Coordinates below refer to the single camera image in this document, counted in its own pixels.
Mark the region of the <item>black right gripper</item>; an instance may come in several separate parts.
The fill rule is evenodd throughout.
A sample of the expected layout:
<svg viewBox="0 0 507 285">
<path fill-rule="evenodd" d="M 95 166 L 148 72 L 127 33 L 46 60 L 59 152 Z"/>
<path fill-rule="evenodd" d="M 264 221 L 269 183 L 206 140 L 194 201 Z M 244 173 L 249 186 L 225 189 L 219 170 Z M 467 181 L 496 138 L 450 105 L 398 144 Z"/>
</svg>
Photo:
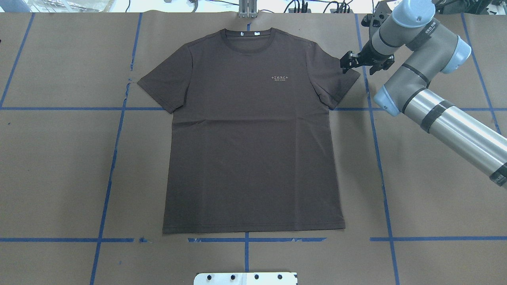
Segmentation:
<svg viewBox="0 0 507 285">
<path fill-rule="evenodd" d="M 393 54 L 380 54 L 373 48 L 371 42 L 367 42 L 358 53 L 346 52 L 340 59 L 340 66 L 343 74 L 355 67 L 370 66 L 369 74 L 373 75 L 380 70 L 388 70 L 394 62 Z"/>
</svg>

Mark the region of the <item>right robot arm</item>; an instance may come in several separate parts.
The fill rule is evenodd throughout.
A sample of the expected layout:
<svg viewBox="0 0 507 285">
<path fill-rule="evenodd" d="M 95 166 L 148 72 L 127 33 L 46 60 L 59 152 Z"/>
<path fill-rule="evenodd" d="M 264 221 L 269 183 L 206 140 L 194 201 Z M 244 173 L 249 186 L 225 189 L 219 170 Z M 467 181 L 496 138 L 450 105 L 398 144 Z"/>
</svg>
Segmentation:
<svg viewBox="0 0 507 285">
<path fill-rule="evenodd" d="M 429 86 L 439 74 L 450 74 L 471 55 L 471 46 L 435 17 L 431 0 L 402 0 L 392 11 L 375 11 L 369 40 L 360 52 L 340 60 L 344 73 L 370 67 L 370 74 L 388 70 L 400 47 L 408 59 L 379 88 L 375 103 L 391 116 L 404 114 L 424 132 L 478 168 L 494 184 L 506 187 L 506 138 L 480 123 Z"/>
</svg>

